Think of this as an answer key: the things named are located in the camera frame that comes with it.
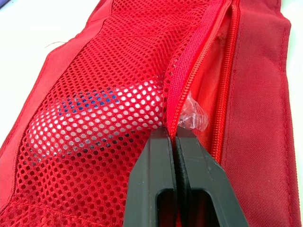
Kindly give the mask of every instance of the red fabric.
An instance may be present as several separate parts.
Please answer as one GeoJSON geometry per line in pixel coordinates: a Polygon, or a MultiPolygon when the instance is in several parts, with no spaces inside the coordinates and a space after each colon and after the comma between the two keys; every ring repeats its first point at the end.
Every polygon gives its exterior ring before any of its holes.
{"type": "MultiPolygon", "coordinates": [[[[222,165],[251,226],[300,226],[289,23],[272,2],[240,1],[222,165]]],[[[193,86],[214,115],[230,3],[101,1],[85,29],[49,54],[1,147],[0,226],[122,226],[130,171],[151,130],[171,128],[217,31],[193,86]]],[[[199,135],[208,149],[211,123],[199,135]]]]}
{"type": "Polygon", "coordinates": [[[165,72],[201,25],[206,38],[221,5],[98,5],[49,55],[1,148],[1,225],[121,226],[130,171],[163,125],[165,72]]]}
{"type": "Polygon", "coordinates": [[[280,1],[240,1],[222,166],[252,227],[301,226],[280,1]]]}

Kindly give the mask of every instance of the mesh netting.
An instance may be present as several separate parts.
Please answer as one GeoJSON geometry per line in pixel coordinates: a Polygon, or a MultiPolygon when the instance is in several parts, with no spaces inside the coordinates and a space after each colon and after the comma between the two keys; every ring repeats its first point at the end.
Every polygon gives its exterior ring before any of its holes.
{"type": "Polygon", "coordinates": [[[29,122],[1,226],[122,225],[128,176],[166,122],[170,70],[208,5],[113,2],[29,122]]]}

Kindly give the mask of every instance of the clear plastic piece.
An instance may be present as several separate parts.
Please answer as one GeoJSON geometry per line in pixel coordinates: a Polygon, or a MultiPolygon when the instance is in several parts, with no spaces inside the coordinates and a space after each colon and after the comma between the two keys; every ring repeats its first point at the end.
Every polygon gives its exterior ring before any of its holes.
{"type": "Polygon", "coordinates": [[[178,126],[185,129],[204,131],[208,125],[208,116],[189,92],[183,105],[178,126]]]}

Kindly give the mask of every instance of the black clamp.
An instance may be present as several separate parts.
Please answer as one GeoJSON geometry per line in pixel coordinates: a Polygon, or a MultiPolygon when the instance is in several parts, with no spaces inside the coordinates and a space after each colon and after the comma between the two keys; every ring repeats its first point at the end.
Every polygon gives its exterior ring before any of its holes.
{"type": "Polygon", "coordinates": [[[130,177],[124,227],[248,227],[229,180],[195,135],[151,133],[130,177]]]}

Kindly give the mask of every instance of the open zipper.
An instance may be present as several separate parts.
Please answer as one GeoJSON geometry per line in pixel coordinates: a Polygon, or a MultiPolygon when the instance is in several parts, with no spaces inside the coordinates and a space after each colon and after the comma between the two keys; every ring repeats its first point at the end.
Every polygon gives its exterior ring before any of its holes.
{"type": "Polygon", "coordinates": [[[214,133],[211,155],[221,164],[222,159],[222,146],[225,127],[226,107],[230,86],[230,79],[232,73],[232,61],[235,52],[237,41],[237,34],[239,28],[240,10],[239,1],[232,0],[232,20],[229,28],[229,35],[227,39],[219,85],[219,95],[217,99],[216,115],[214,120],[214,133]]]}
{"type": "Polygon", "coordinates": [[[178,101],[176,110],[173,115],[171,127],[169,129],[169,133],[170,133],[171,139],[173,141],[175,134],[177,132],[179,116],[180,116],[182,107],[184,105],[184,102],[190,91],[192,82],[194,81],[194,79],[199,71],[199,68],[201,67],[201,64],[203,63],[205,56],[209,52],[212,44],[214,43],[214,39],[217,36],[217,33],[220,29],[220,25],[222,23],[222,20],[225,16],[226,11],[229,6],[231,6],[231,8],[232,8],[232,19],[231,19],[231,24],[230,24],[230,28],[229,28],[228,40],[227,40],[227,45],[226,45],[226,49],[225,49],[225,53],[224,53],[222,69],[221,69],[221,73],[220,73],[219,95],[218,95],[218,99],[217,99],[213,143],[212,143],[212,150],[211,150],[211,155],[215,158],[215,160],[218,163],[221,162],[226,105],[227,105],[229,83],[230,83],[230,76],[231,76],[231,70],[232,70],[232,60],[233,60],[233,54],[234,54],[238,26],[239,26],[239,18],[240,18],[239,0],[227,1],[223,5],[222,9],[220,10],[220,13],[217,16],[217,20],[214,23],[214,26],[209,35],[209,38],[207,39],[203,49],[201,50],[194,66],[184,84],[180,99],[178,101]]]}

